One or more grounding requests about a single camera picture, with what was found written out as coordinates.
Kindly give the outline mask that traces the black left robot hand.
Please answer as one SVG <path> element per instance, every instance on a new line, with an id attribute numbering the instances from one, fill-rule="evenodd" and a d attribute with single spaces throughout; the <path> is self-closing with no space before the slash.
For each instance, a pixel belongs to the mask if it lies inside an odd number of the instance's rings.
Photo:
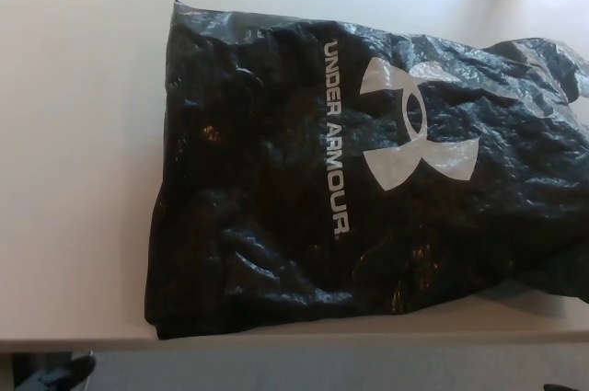
<path id="1" fill-rule="evenodd" d="M 40 381 L 47 390 L 72 390 L 85 382 L 93 373 L 95 367 L 95 357 L 92 354 L 86 354 L 50 370 Z"/>

